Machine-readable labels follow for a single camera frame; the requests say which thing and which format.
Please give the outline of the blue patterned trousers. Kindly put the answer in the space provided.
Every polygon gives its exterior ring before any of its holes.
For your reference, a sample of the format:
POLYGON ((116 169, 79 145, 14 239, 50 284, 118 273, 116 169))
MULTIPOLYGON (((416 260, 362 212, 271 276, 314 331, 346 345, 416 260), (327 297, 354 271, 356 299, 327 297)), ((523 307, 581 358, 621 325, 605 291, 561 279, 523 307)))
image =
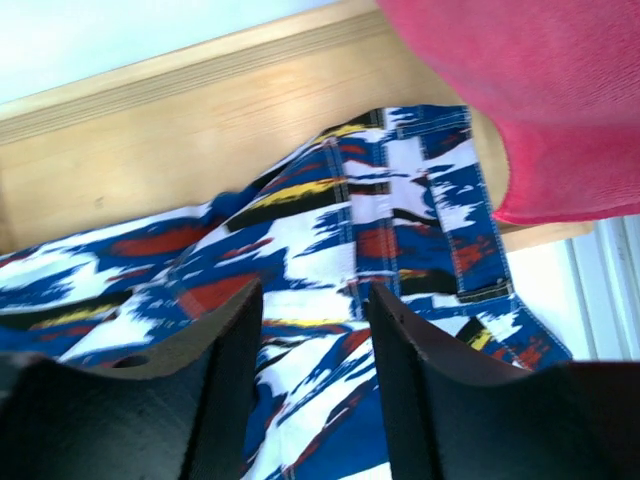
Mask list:
POLYGON ((462 106, 380 108, 239 192, 1 259, 1 347, 114 364, 263 287, 242 479, 391 475, 370 287, 472 348, 536 371, 570 359, 514 292, 462 106))

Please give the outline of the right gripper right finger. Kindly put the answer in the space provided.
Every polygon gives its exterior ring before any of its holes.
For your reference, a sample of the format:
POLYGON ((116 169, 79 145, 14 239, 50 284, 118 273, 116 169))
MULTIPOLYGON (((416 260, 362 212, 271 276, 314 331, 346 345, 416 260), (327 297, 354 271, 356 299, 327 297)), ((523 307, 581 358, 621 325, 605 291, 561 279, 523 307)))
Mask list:
POLYGON ((368 307, 396 479, 635 479, 639 366, 530 372, 478 352, 386 287, 368 307))

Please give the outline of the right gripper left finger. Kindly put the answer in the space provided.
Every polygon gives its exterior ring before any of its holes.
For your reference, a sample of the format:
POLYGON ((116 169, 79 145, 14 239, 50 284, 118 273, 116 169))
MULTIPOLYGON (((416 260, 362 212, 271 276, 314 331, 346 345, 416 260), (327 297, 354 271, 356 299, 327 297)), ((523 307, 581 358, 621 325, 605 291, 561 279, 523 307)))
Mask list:
POLYGON ((1 356, 5 479, 237 479, 262 322, 251 281, 111 367, 1 356))

